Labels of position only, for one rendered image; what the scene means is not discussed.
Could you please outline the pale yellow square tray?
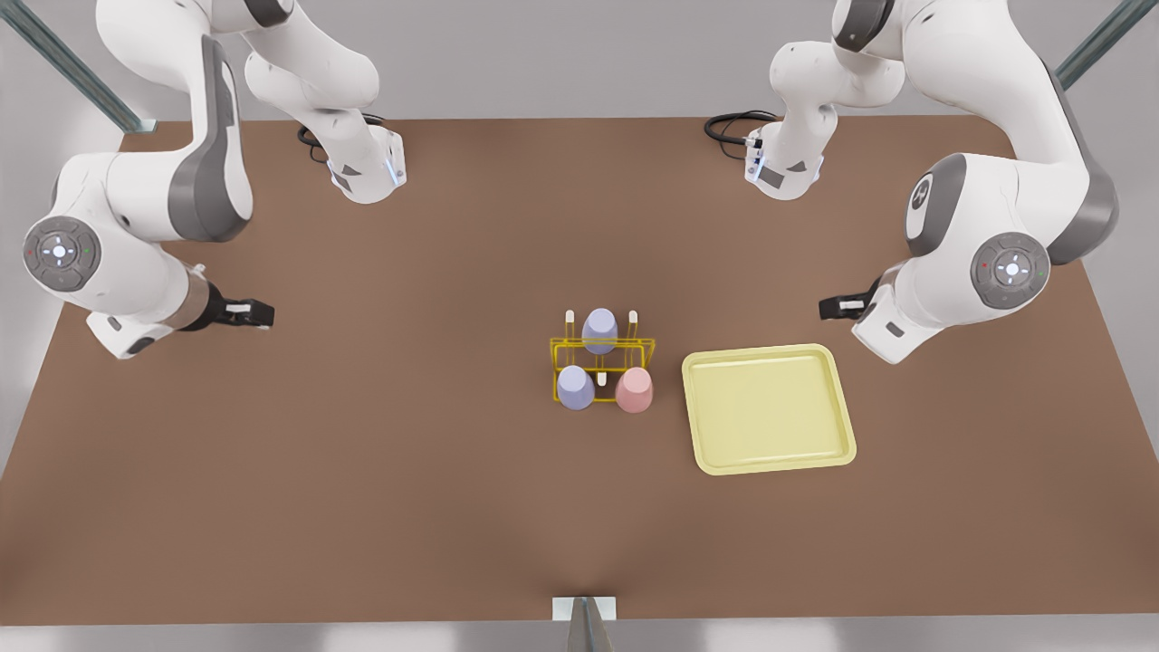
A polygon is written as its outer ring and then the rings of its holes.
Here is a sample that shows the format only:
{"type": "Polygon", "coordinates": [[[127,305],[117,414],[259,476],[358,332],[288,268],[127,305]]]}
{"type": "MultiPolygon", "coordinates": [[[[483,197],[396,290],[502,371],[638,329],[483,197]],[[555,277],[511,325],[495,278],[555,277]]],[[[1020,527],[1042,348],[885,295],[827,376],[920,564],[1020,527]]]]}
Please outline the pale yellow square tray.
{"type": "Polygon", "coordinates": [[[681,378],[705,474],[850,464],[857,437],[832,352],[782,345],[691,352],[681,378]]]}

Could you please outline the pink cup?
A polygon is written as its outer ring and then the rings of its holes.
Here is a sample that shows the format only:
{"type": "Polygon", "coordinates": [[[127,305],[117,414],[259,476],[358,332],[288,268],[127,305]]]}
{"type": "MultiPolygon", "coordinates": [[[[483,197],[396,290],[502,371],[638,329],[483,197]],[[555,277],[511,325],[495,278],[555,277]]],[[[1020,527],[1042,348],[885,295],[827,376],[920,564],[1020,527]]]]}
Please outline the pink cup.
{"type": "Polygon", "coordinates": [[[617,405],[627,413],[646,412],[653,403],[653,378],[641,367],[626,369],[615,386],[617,405]]]}

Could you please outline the lavender cup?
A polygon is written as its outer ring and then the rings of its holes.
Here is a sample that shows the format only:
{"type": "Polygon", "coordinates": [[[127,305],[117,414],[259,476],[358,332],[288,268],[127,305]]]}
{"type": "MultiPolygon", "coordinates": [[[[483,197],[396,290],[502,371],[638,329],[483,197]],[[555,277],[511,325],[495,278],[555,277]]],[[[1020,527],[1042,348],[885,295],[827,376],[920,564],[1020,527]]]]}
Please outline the lavender cup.
{"type": "Polygon", "coordinates": [[[619,327],[612,310],[597,308],[585,318],[582,340],[585,350],[593,356],[608,356],[619,339],[619,327]]]}
{"type": "Polygon", "coordinates": [[[593,378],[580,366],[567,366],[556,378],[556,397],[571,411],[583,411],[595,400],[596,384],[593,378]]]}

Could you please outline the silver frame post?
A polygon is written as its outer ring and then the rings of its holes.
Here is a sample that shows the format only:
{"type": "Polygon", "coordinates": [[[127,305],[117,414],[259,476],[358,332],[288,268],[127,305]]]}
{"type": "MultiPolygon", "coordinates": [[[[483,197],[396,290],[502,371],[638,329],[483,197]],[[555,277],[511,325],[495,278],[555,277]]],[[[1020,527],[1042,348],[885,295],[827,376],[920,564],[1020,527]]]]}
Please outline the silver frame post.
{"type": "Polygon", "coordinates": [[[1134,25],[1156,9],[1159,0],[1121,0],[1109,16],[1089,32],[1067,58],[1055,69],[1055,76],[1067,91],[1076,82],[1096,65],[1105,54],[1125,37],[1134,25]]]}
{"type": "Polygon", "coordinates": [[[606,620],[617,620],[615,598],[553,598],[553,620],[569,623],[566,652],[614,652],[606,620]]]}
{"type": "Polygon", "coordinates": [[[24,0],[0,0],[0,20],[10,25],[25,44],[32,46],[83,98],[90,101],[125,135],[145,135],[156,131],[156,120],[143,119],[112,91],[87,63],[78,57],[38,17],[24,0]]]}

